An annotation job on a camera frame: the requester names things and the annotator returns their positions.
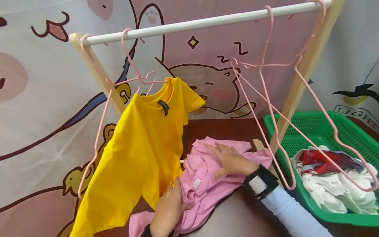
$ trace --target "cartoon bear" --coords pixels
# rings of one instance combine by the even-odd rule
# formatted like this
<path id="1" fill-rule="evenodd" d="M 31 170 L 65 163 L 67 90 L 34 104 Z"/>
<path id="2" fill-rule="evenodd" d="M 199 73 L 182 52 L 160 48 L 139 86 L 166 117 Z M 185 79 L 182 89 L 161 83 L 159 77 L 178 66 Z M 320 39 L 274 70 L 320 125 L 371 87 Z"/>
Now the cartoon bear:
<path id="1" fill-rule="evenodd" d="M 240 93 L 231 67 L 217 69 L 208 65 L 184 64 L 172 67 L 170 71 L 205 100 L 204 106 L 189 115 L 190 119 L 240 118 L 251 113 L 247 103 L 237 107 Z"/>

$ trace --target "green plastic basket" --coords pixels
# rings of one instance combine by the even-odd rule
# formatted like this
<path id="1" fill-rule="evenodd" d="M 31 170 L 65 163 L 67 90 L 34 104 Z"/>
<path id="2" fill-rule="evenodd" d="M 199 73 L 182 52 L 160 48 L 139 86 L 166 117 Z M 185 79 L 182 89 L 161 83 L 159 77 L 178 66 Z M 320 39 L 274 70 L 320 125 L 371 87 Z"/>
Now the green plastic basket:
<path id="1" fill-rule="evenodd" d="M 328 114 L 338 128 L 338 138 L 346 145 L 349 145 L 360 152 L 367 162 L 371 163 L 377 170 L 379 170 L 379 143 L 345 116 L 333 111 L 329 111 Z M 276 121 L 278 121 L 278 118 L 279 114 L 275 114 Z M 271 139 L 275 132 L 271 115 L 266 115 L 264 117 L 264 122 L 268 128 Z M 291 122 L 317 146 L 325 145 L 331 151 L 343 151 L 356 158 L 356 155 L 353 152 L 340 146 L 334 140 L 332 127 L 322 112 L 297 112 L 292 117 Z M 291 126 L 288 127 L 281 144 L 290 158 L 292 158 L 299 150 L 307 149 L 310 145 L 310 143 Z M 287 180 L 290 180 L 290 170 L 285 160 L 285 156 L 280 149 L 277 152 L 277 157 Z M 308 191 L 304 188 L 302 180 L 296 171 L 295 177 L 296 191 L 302 199 L 300 202 L 305 203 L 308 209 L 320 219 L 333 223 L 379 227 L 379 215 L 361 215 L 350 212 L 346 214 L 337 214 L 321 210 L 310 197 Z M 375 191 L 375 195 L 377 201 L 379 201 L 379 190 Z"/>

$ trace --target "hand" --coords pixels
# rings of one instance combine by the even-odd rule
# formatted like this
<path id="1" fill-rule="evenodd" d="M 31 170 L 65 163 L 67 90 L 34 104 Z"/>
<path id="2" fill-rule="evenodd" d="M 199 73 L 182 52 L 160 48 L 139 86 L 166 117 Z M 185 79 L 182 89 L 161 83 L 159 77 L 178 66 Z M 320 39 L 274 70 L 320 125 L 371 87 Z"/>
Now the hand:
<path id="1" fill-rule="evenodd" d="M 174 188 L 170 185 L 166 192 L 159 198 L 153 220 L 150 224 L 150 232 L 153 237 L 167 237 L 175 228 L 184 210 L 191 209 L 188 204 L 182 204 L 182 190 L 180 180 L 175 179 Z"/>
<path id="2" fill-rule="evenodd" d="M 239 155 L 233 147 L 230 148 L 217 142 L 215 142 L 215 145 L 217 148 L 205 144 L 218 157 L 222 165 L 222 168 L 213 175 L 213 179 L 227 174 L 243 174 L 248 176 L 258 169 L 256 163 Z"/>

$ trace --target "cartoon backdrop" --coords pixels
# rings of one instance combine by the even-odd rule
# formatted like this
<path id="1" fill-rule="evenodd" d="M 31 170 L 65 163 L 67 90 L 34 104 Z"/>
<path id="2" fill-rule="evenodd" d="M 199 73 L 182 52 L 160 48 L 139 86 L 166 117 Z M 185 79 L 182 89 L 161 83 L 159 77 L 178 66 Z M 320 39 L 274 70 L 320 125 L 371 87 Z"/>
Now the cartoon backdrop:
<path id="1" fill-rule="evenodd" d="M 257 10 L 267 4 L 275 7 L 300 2 L 3 1 L 0 7 L 0 236 L 67 237 L 72 228 L 79 205 L 79 181 L 94 154 L 94 139 L 106 98 L 68 42 L 69 34 L 99 35 L 127 27 L 145 28 Z M 355 8 L 359 9 L 358 13 L 353 12 Z M 368 3 L 361 6 L 347 3 L 341 17 L 344 20 L 337 22 L 324 59 L 312 77 L 312 86 L 329 109 L 358 116 L 369 124 L 376 121 L 375 111 L 379 111 L 375 86 L 379 72 L 374 67 L 379 55 L 375 41 L 379 31 L 374 24 L 378 17 L 368 14 L 374 9 Z M 309 36 L 316 16 L 317 13 L 309 13 L 290 20 L 275 18 L 266 62 L 290 61 Z M 205 99 L 204 107 L 190 114 L 191 119 L 251 118 L 247 103 L 253 105 L 259 116 L 267 114 L 267 106 L 247 87 L 249 101 L 244 99 L 230 60 L 235 57 L 257 63 L 268 26 L 268 20 L 261 20 L 153 36 L 145 38 L 145 44 L 130 40 L 126 46 L 141 74 L 155 71 L 160 79 L 181 77 Z M 93 49 L 114 82 L 134 78 L 121 43 Z M 256 71 L 239 70 L 262 90 Z M 270 68 L 264 69 L 263 74 L 274 105 L 281 108 L 293 70 Z M 125 104 L 136 88 L 135 83 L 117 88 Z M 141 93 L 146 92 L 147 88 L 142 88 Z M 302 102 L 305 108 L 312 106 L 306 98 Z M 370 111 L 371 117 L 366 116 L 366 111 Z M 110 107 L 97 147 L 99 157 L 118 118 Z M 85 186 L 98 162 L 90 167 Z"/>

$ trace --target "wrist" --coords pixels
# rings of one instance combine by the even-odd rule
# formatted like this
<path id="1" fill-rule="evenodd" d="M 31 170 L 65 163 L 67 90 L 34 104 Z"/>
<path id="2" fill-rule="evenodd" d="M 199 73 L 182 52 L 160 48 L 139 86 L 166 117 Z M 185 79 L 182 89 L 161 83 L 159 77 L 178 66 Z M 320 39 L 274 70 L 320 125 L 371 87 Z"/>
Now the wrist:
<path id="1" fill-rule="evenodd" d="M 171 230 L 167 231 L 163 226 L 157 226 L 155 225 L 154 221 L 152 221 L 150 224 L 150 233 L 152 237 L 168 237 L 171 233 Z"/>
<path id="2" fill-rule="evenodd" d="M 243 185 L 247 190 L 254 191 L 258 199 L 267 197 L 277 186 L 278 178 L 262 164 L 252 174 L 248 175 Z"/>
<path id="3" fill-rule="evenodd" d="M 258 165 L 251 160 L 247 160 L 246 164 L 243 166 L 243 175 L 249 176 L 258 169 Z"/>

